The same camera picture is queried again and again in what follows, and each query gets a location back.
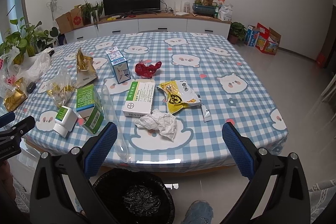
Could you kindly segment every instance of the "black trash bag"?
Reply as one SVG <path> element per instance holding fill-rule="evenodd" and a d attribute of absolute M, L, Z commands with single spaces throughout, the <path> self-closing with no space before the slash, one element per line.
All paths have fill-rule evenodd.
<path fill-rule="evenodd" d="M 148 172 L 112 169 L 93 185 L 120 224 L 172 224 L 175 207 L 162 180 Z"/>

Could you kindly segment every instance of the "clear plastic tube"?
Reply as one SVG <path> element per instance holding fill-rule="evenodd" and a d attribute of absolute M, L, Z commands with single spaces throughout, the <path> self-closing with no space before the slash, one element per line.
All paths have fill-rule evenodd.
<path fill-rule="evenodd" d="M 128 162 L 128 148 L 124 139 L 123 131 L 119 125 L 119 121 L 114 109 L 113 101 L 106 85 L 101 89 L 101 103 L 104 109 L 104 116 L 108 122 L 113 122 L 118 129 L 117 140 L 114 143 L 114 149 L 123 162 Z"/>

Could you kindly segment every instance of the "crumpled tissue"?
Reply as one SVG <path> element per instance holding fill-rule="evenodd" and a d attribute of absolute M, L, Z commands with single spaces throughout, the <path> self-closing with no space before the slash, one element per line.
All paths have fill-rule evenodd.
<path fill-rule="evenodd" d="M 169 138 L 172 142 L 176 134 L 176 118 L 171 113 L 162 113 L 157 108 L 152 114 L 142 116 L 135 122 L 138 128 L 159 130 L 161 136 Z"/>

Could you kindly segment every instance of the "tile floor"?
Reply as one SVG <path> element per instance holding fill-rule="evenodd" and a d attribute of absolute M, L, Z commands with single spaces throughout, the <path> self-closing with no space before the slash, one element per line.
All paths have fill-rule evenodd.
<path fill-rule="evenodd" d="M 299 155 L 308 187 L 336 178 L 336 120 L 329 122 L 334 113 L 319 99 L 331 80 L 330 74 L 317 68 L 312 61 L 288 52 L 278 51 L 270 56 L 244 44 L 235 47 L 260 78 L 286 122 L 289 135 L 282 155 L 287 156 L 292 151 Z M 29 188 L 33 172 L 27 175 L 26 168 L 16 159 L 11 160 L 11 168 L 14 176 Z M 170 177 L 163 174 L 161 177 L 172 188 L 176 210 L 174 223 L 178 224 L 190 204 L 199 199 L 212 206 L 212 223 L 220 223 L 248 183 L 236 166 L 200 175 Z M 274 181 L 275 178 L 270 180 L 255 216 L 262 213 Z M 69 182 L 66 185 L 73 199 Z"/>

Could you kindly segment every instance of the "cabinet drawer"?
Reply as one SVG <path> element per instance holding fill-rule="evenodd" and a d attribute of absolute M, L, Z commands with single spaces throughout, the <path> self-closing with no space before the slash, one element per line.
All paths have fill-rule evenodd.
<path fill-rule="evenodd" d="M 137 33 L 139 32 L 138 20 L 128 19 L 115 22 L 107 22 L 98 25 L 98 37 L 108 37 L 116 34 Z"/>
<path fill-rule="evenodd" d="M 65 33 L 65 38 L 68 43 L 97 38 L 96 26 L 88 26 L 78 30 L 73 30 L 71 32 Z"/>
<path fill-rule="evenodd" d="M 187 19 L 183 18 L 143 18 L 139 19 L 139 32 L 151 30 L 167 32 L 186 32 Z"/>
<path fill-rule="evenodd" d="M 230 24 L 207 20 L 188 19 L 187 32 L 218 34 L 227 38 Z"/>

